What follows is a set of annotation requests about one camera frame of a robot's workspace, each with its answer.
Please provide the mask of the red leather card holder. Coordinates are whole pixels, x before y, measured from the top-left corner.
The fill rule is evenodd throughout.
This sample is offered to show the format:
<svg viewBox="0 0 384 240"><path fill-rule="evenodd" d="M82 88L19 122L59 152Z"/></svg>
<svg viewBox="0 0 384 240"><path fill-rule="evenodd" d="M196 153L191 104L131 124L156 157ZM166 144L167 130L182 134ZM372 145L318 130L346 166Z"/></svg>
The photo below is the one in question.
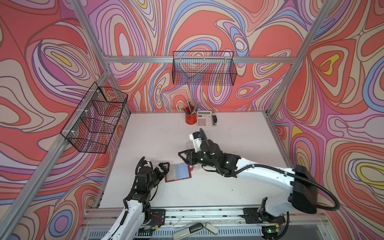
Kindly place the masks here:
<svg viewBox="0 0 384 240"><path fill-rule="evenodd" d="M193 166L189 166L185 163L180 164L171 164L169 167L169 172L165 177L165 182L175 182L185 179L190 179L192 177Z"/></svg>

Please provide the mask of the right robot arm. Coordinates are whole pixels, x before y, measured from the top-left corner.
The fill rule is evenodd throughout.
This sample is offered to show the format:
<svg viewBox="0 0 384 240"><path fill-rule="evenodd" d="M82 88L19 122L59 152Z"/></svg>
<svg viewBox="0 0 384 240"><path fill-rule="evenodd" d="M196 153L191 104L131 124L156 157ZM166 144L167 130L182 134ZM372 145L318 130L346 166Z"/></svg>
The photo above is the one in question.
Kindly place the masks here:
<svg viewBox="0 0 384 240"><path fill-rule="evenodd" d="M211 167L211 172L224 178L256 180L282 190L274 197L263 198L260 207L249 219L252 223L283 223L283 215L293 210L316 214L318 209L337 211L340 208L337 197L318 184L304 166L278 168L224 153L218 144L206 137L202 129L190 134L190 141L193 148L178 153L187 165L200 164Z"/></svg>

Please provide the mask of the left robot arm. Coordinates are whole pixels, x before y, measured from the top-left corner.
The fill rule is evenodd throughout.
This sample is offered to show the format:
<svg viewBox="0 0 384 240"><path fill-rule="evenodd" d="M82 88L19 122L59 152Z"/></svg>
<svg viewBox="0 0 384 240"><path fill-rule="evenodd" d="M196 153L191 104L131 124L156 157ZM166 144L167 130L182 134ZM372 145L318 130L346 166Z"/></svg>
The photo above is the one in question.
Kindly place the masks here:
<svg viewBox="0 0 384 240"><path fill-rule="evenodd" d="M123 199L124 209L109 229L104 240L133 240L143 224L151 220L151 191L170 171L170 163L159 163L155 168L142 157L135 168L134 183Z"/></svg>

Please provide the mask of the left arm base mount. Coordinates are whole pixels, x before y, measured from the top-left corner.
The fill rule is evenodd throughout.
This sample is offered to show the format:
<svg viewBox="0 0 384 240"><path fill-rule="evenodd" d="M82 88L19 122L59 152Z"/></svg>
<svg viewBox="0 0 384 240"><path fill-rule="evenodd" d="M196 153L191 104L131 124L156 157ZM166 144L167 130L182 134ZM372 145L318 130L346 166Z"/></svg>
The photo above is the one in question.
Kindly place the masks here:
<svg viewBox="0 0 384 240"><path fill-rule="evenodd" d="M166 210L165 209L152 209L151 213L145 219L143 225L149 228L160 227L165 223Z"/></svg>

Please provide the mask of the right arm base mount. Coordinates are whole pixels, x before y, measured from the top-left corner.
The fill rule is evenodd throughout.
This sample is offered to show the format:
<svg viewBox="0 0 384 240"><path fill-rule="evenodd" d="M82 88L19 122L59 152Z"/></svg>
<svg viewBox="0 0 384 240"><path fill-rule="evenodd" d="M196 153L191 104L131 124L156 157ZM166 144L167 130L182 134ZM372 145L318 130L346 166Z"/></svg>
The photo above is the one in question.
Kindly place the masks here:
<svg viewBox="0 0 384 240"><path fill-rule="evenodd" d="M259 208L243 208L243 215L247 224L282 225L286 222L284 215L274 217Z"/></svg>

